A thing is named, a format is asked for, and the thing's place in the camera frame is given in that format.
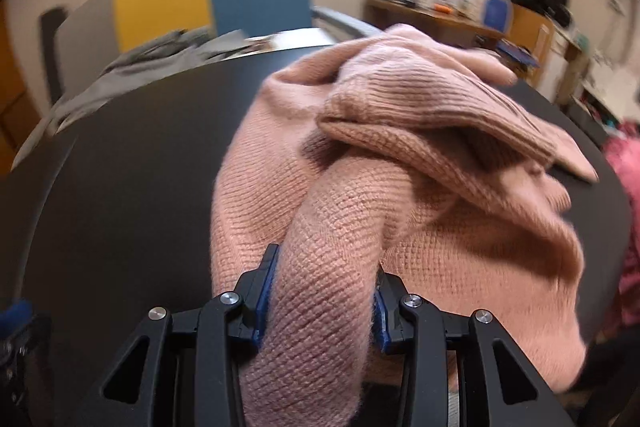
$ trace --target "chair backrest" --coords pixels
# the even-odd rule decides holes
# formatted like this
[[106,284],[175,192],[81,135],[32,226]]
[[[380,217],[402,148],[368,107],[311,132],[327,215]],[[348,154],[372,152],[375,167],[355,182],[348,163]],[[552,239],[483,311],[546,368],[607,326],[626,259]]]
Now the chair backrest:
[[509,33],[513,21],[511,0],[487,0],[482,24],[502,33]]
[[310,0],[88,0],[55,37],[60,82],[74,96],[121,53],[172,30],[260,36],[312,26]]

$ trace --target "knit fabric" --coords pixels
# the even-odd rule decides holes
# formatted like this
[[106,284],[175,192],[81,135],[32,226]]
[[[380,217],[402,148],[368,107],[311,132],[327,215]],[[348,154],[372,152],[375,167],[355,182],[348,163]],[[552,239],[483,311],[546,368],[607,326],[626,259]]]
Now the knit fabric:
[[545,168],[596,174],[483,80],[514,76],[395,26],[264,81],[212,206],[216,294],[281,244],[262,349],[241,371],[248,425],[343,427],[365,374],[398,379],[400,357],[368,354],[378,263],[443,311],[494,312],[555,391],[576,377],[582,251]]

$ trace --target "gray cloth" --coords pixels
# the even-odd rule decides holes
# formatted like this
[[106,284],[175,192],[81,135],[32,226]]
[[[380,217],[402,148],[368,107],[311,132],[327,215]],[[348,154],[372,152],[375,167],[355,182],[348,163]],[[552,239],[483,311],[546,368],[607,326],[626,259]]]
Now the gray cloth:
[[62,91],[82,93],[120,55],[113,0],[88,0],[56,30],[56,63]]
[[18,151],[15,168],[49,129],[56,133],[95,112],[110,100],[156,80],[203,64],[217,62],[252,45],[241,30],[211,39],[207,27],[173,31],[120,55],[87,89],[69,99],[63,95],[31,132]]

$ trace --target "black plastic bracket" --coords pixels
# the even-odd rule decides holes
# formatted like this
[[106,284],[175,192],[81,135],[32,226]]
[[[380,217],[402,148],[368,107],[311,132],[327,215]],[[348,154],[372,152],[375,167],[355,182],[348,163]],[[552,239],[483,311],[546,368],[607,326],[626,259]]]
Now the black plastic bracket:
[[31,427],[28,414],[29,394],[26,386],[26,357],[34,367],[44,389],[52,393],[49,367],[51,320],[35,315],[8,338],[0,341],[0,418],[7,425]]
[[[149,311],[69,427],[244,427],[238,367],[266,328],[278,246],[198,310]],[[446,427],[447,350],[458,360],[462,427],[569,427],[569,416],[500,322],[441,312],[380,269],[374,333],[404,353],[399,427]]]

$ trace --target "metal screw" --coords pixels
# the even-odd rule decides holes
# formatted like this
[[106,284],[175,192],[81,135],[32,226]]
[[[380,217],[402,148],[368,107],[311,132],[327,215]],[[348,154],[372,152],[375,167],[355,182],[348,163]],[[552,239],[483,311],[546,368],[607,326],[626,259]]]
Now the metal screw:
[[482,324],[488,324],[494,320],[494,316],[487,310],[478,310],[476,312],[476,320],[482,322]]
[[153,321],[161,321],[166,317],[166,310],[162,306],[156,306],[149,310],[149,318]]
[[236,292],[225,292],[220,296],[220,302],[231,306],[240,300],[240,296]]
[[409,295],[402,297],[402,303],[409,308],[417,308],[422,305],[422,297],[409,293]]

